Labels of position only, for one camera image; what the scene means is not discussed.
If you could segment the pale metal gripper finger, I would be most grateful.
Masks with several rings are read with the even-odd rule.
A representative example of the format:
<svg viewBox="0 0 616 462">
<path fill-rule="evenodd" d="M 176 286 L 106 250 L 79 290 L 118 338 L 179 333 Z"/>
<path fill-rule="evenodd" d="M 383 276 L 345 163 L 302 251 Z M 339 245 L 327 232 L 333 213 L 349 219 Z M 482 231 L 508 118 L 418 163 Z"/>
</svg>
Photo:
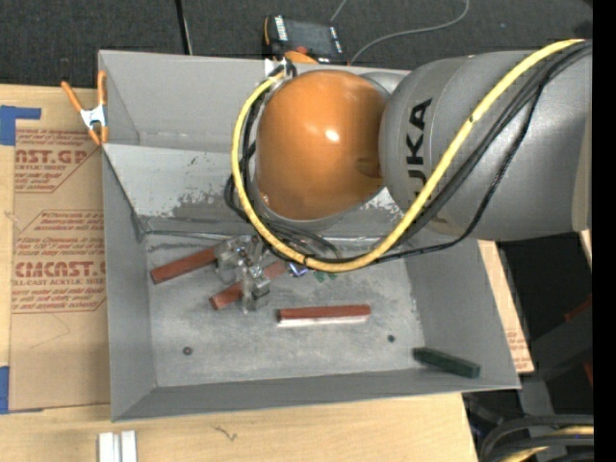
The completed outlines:
<svg viewBox="0 0 616 462">
<path fill-rule="evenodd" d="M 223 283 L 244 279 L 256 280 L 263 275 L 263 242 L 258 237 L 234 237 L 215 246 L 218 278 Z"/>
<path fill-rule="evenodd" d="M 267 304 L 270 283 L 261 265 L 243 269 L 240 307 L 244 314 L 255 312 Z"/>
</svg>

